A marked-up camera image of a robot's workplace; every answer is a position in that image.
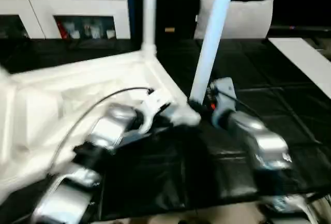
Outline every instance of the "black fabric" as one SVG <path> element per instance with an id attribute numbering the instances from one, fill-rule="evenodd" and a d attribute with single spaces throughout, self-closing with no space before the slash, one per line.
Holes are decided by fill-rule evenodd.
<path id="1" fill-rule="evenodd" d="M 4 52 L 0 63 L 12 73 L 138 48 L 129 40 L 2 44 L 11 50 Z M 169 41 L 157 47 L 159 61 L 189 95 L 201 43 Z M 268 177 L 254 173 L 244 144 L 203 120 L 198 128 L 176 127 L 120 150 L 109 161 L 104 181 L 103 219 L 253 201 L 260 195 L 330 190 L 330 99 L 268 41 L 222 40 L 211 80 L 221 77 L 232 77 L 238 98 L 285 138 L 294 171 Z M 13 193 L 0 207 L 0 222 L 29 214 L 46 188 L 40 185 Z M 13 206 L 18 202 L 16 211 Z"/>

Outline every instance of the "black table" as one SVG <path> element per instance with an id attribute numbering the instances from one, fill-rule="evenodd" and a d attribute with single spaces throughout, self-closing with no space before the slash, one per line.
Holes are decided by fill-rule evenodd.
<path id="1" fill-rule="evenodd" d="M 129 40 L 17 40 L 2 46 L 0 63 L 11 73 L 139 49 Z M 188 96 L 201 42 L 163 42 L 157 48 L 159 61 Z M 330 190 L 331 100 L 267 40 L 223 40 L 219 49 L 211 80 L 233 79 L 238 98 L 287 141 L 293 173 L 271 177 L 279 188 L 271 187 L 269 177 L 257 180 L 243 144 L 201 121 L 198 128 L 177 127 L 119 151 L 104 182 L 103 219 Z M 45 187 L 42 181 L 14 192 L 0 207 L 0 222 L 29 214 Z"/>

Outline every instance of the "white cabinet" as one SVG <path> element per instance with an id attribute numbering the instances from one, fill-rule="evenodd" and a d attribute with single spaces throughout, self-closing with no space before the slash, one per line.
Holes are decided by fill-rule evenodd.
<path id="1" fill-rule="evenodd" d="M 69 28 L 74 29 L 78 37 L 86 35 L 82 30 L 85 25 L 84 19 L 97 19 L 93 22 L 105 21 L 107 26 L 111 26 L 109 30 L 102 27 L 104 34 L 114 31 L 113 34 L 117 39 L 130 38 L 129 13 L 125 0 L 30 0 L 30 2 L 46 38 L 61 38 L 59 25 L 62 25 L 63 21 L 60 24 L 60 20 L 66 18 L 68 21 L 64 25 L 70 25 Z M 83 19 L 78 21 L 79 27 L 77 27 L 77 21 L 76 23 L 72 21 L 72 17 Z"/>
<path id="2" fill-rule="evenodd" d="M 129 39 L 127 3 L 127 0 L 0 0 L 0 38 L 6 36 L 1 31 L 4 22 L 4 29 L 19 26 L 29 38 L 63 38 L 65 33 L 72 38 Z"/>
<path id="3" fill-rule="evenodd" d="M 31 39 L 45 39 L 29 0 L 0 0 L 0 33 L 26 33 Z"/>

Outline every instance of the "white metal frame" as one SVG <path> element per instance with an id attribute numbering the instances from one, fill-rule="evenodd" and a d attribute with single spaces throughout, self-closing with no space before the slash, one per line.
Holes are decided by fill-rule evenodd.
<path id="1" fill-rule="evenodd" d="M 45 39 L 29 0 L 0 0 L 0 15 L 18 15 L 31 39 Z"/>
<path id="2" fill-rule="evenodd" d="M 231 0 L 214 0 L 205 38 L 199 57 L 190 99 L 202 103 L 212 72 L 219 41 L 221 39 L 227 10 Z M 155 9 L 156 0 L 144 0 L 143 52 L 155 54 Z"/>
<path id="3" fill-rule="evenodd" d="M 202 103 L 207 90 L 230 1 L 213 2 L 190 95 L 190 99 L 199 103 Z"/>
<path id="4" fill-rule="evenodd" d="M 30 0 L 46 38 L 61 38 L 54 16 L 108 16 L 114 18 L 116 38 L 129 39 L 127 1 L 124 0 Z"/>

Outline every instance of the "white pillow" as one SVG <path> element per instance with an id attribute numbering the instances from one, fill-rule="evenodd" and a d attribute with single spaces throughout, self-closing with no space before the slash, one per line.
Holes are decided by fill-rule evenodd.
<path id="1" fill-rule="evenodd" d="M 203 39 L 214 0 L 200 0 L 200 11 L 194 38 Z M 230 2 L 222 39 L 265 38 L 273 17 L 274 0 Z"/>

